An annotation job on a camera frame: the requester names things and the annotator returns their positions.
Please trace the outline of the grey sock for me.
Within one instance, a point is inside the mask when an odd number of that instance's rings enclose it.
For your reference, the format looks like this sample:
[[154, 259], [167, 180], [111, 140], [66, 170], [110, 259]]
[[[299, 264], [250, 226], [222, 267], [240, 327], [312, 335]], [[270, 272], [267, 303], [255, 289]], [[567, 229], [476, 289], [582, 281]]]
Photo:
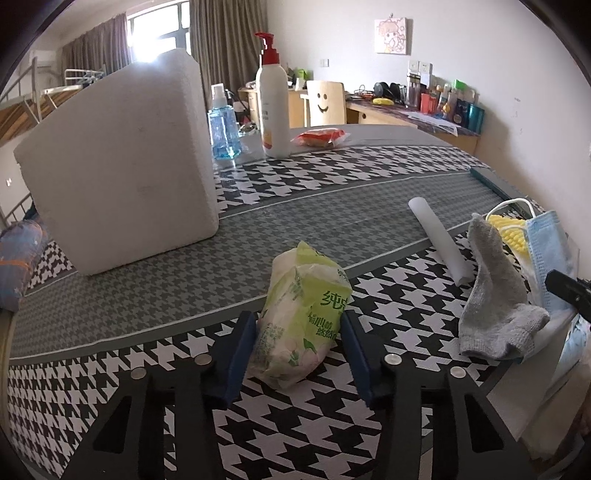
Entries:
[[468, 241], [478, 272], [459, 320], [459, 351], [497, 361], [523, 359], [534, 352], [534, 337], [549, 322], [549, 313], [528, 302], [525, 282], [507, 258], [501, 235], [478, 214]]

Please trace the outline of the brown curtain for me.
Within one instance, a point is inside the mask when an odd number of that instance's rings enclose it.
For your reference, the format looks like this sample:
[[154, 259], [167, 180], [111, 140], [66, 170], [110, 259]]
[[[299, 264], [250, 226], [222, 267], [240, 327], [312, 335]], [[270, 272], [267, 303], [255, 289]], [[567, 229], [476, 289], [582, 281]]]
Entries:
[[110, 74], [130, 63], [124, 13], [97, 25], [61, 49], [63, 69], [103, 70]]
[[191, 56], [197, 61], [206, 106], [211, 86], [232, 92], [256, 77], [260, 41], [267, 29], [266, 2], [259, 0], [190, 0]]

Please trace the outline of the blue spray bottle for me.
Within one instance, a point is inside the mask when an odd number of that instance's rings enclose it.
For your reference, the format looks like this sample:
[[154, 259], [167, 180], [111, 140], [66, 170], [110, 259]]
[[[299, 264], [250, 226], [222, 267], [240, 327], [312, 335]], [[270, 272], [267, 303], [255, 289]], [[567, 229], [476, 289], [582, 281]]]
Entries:
[[235, 110], [228, 104], [224, 84], [211, 86], [211, 110], [208, 111], [211, 151], [215, 161], [233, 160], [242, 152]]

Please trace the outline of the metal bunk bed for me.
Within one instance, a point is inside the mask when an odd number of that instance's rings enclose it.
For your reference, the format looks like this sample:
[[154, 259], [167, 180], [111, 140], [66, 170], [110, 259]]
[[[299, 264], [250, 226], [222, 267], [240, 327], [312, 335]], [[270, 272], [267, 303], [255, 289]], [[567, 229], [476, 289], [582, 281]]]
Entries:
[[31, 130], [67, 100], [106, 76], [100, 70], [67, 68], [64, 85], [42, 89], [39, 86], [41, 67], [33, 57], [1, 95], [1, 145]]

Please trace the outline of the red snack packet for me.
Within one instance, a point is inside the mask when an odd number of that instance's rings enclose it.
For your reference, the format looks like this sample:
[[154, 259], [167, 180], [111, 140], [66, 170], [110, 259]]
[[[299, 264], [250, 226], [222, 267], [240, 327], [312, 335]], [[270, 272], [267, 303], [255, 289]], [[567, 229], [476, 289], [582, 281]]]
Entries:
[[345, 130], [329, 127], [304, 131], [294, 137], [291, 142], [298, 146], [311, 148], [332, 148], [341, 145], [349, 138]]

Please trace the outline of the yellow object on desk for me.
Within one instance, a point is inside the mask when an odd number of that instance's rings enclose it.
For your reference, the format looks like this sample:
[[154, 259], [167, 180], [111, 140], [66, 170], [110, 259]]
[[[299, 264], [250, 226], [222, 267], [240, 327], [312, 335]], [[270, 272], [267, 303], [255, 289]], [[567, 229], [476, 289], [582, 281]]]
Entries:
[[394, 106], [394, 101], [389, 99], [389, 98], [384, 98], [384, 97], [376, 97], [372, 100], [372, 103], [374, 105], [380, 105], [380, 106]]

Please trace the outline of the brown right curtain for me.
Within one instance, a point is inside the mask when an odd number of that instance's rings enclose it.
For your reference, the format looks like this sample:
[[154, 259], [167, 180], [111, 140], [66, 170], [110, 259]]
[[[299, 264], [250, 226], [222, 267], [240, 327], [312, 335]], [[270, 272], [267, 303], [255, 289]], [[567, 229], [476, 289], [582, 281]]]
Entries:
[[256, 77], [260, 41], [267, 29], [266, 2], [259, 0], [190, 0], [191, 56], [197, 61], [206, 106], [211, 86], [232, 92]]

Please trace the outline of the blue face mask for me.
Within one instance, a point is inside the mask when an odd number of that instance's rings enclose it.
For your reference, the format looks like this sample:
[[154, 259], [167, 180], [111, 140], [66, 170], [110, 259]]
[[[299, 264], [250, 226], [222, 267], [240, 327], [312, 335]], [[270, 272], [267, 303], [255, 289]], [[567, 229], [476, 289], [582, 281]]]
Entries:
[[532, 301], [546, 309], [550, 316], [570, 310], [566, 301], [550, 293], [545, 286], [546, 276], [552, 270], [558, 270], [571, 278], [577, 273], [577, 262], [557, 213], [553, 210], [537, 213], [529, 200], [515, 198], [498, 204], [486, 214], [485, 219], [492, 214], [507, 216], [501, 214], [501, 211], [510, 205], [525, 206], [530, 213], [527, 219], [512, 218], [526, 221], [526, 238], [531, 260], [519, 261], [515, 258], [527, 278]]

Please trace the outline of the yellow foam net sleeve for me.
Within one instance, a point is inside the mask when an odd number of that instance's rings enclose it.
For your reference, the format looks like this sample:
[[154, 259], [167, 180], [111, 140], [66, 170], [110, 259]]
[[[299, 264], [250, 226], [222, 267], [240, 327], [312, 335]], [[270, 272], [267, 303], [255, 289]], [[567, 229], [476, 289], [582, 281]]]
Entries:
[[488, 216], [486, 220], [497, 229], [503, 242], [519, 261], [531, 260], [525, 220], [497, 214]]

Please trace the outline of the white paper roll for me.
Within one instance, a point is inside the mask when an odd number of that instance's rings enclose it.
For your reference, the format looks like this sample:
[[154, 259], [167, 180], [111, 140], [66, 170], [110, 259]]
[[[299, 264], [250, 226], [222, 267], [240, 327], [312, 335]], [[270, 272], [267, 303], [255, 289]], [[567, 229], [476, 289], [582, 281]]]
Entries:
[[473, 268], [464, 259], [448, 230], [423, 197], [412, 198], [409, 208], [423, 227], [432, 245], [447, 266], [457, 286], [469, 284], [474, 280]]

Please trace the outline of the cartoon wall picture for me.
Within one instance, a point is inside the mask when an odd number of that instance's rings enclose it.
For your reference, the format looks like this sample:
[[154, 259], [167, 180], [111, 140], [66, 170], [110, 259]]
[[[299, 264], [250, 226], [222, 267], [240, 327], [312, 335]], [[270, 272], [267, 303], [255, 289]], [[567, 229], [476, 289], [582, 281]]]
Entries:
[[389, 17], [377, 26], [378, 52], [381, 54], [406, 55], [408, 43], [407, 19]]

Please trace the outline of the white lotion pump bottle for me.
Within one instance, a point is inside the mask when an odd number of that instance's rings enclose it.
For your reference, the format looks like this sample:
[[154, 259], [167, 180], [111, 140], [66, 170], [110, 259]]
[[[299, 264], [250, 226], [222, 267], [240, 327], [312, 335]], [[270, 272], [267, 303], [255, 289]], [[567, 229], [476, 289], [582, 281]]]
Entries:
[[288, 117], [287, 73], [280, 65], [280, 54], [273, 46], [273, 34], [256, 32], [263, 41], [256, 72], [259, 99], [259, 130], [267, 157], [290, 155], [290, 117]]

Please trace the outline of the brown left curtain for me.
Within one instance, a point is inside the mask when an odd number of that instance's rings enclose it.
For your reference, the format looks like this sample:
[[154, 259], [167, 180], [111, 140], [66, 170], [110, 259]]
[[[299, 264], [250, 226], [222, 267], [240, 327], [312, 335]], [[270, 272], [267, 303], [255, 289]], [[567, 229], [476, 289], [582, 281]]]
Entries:
[[103, 70], [110, 74], [130, 63], [124, 13], [97, 25], [61, 49], [63, 69]]

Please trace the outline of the papers on desk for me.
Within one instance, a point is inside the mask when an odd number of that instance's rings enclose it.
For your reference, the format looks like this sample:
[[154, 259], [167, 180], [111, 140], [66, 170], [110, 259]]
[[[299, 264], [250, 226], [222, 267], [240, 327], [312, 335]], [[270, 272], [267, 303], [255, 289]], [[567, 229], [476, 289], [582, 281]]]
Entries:
[[458, 126], [453, 122], [417, 111], [404, 111], [403, 114], [406, 115], [409, 120], [424, 125], [431, 125], [432, 127], [437, 127], [440, 130], [443, 130], [445, 133], [458, 136]]

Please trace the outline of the teal bottle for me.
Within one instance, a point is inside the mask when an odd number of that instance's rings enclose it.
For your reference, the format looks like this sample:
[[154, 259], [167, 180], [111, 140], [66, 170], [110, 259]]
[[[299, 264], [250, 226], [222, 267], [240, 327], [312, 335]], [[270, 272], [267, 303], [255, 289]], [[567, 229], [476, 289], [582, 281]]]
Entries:
[[475, 103], [471, 103], [468, 111], [468, 129], [480, 135], [483, 128], [485, 110]]

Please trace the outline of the smiley wooden chair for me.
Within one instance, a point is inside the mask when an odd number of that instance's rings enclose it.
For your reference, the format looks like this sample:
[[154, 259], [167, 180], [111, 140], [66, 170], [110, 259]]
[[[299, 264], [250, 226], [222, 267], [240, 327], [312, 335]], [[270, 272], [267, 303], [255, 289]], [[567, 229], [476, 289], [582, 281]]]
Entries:
[[346, 124], [346, 93], [344, 84], [311, 80], [307, 83], [311, 126]]

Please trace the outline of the wooden desk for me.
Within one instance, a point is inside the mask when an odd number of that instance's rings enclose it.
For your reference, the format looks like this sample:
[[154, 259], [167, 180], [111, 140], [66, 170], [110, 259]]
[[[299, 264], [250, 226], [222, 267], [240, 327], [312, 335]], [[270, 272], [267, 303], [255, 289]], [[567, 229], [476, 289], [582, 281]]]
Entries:
[[[310, 113], [308, 113], [307, 91], [288, 89], [288, 111], [290, 111], [290, 127], [308, 127]], [[452, 146], [455, 146], [471, 155], [476, 154], [480, 136], [472, 131], [458, 126], [458, 136], [445, 133], [437, 127], [420, 124], [409, 120], [399, 106], [374, 105], [370, 100], [353, 100], [346, 102], [346, 123], [367, 125], [396, 125], [417, 128], [425, 133], [433, 135]]]

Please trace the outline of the white foam box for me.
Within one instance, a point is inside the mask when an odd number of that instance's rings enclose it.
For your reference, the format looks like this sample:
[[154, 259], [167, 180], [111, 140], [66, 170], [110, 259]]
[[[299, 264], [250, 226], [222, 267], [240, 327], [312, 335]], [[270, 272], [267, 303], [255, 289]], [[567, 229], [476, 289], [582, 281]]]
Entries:
[[83, 89], [14, 156], [51, 236], [81, 274], [217, 232], [204, 88], [197, 61], [183, 50]]

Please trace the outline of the blue plaid quilt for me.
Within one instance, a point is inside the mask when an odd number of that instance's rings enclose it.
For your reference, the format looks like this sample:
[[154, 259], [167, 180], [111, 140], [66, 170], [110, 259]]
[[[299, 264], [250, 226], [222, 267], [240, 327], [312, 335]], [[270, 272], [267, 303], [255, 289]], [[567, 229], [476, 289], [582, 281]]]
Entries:
[[34, 220], [11, 225], [1, 234], [0, 294], [1, 309], [11, 313], [20, 302], [48, 244], [48, 235]]

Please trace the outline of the houndstooth table cloth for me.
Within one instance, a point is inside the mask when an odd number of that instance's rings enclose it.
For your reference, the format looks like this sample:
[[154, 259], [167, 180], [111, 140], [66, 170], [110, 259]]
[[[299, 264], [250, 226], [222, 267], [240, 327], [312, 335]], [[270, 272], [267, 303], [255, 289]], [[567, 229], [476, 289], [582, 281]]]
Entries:
[[530, 479], [488, 394], [514, 366], [463, 352], [480, 280], [473, 156], [417, 133], [213, 168], [218, 229], [110, 265], [129, 207], [77, 256], [47, 219], [14, 316], [16, 477]]

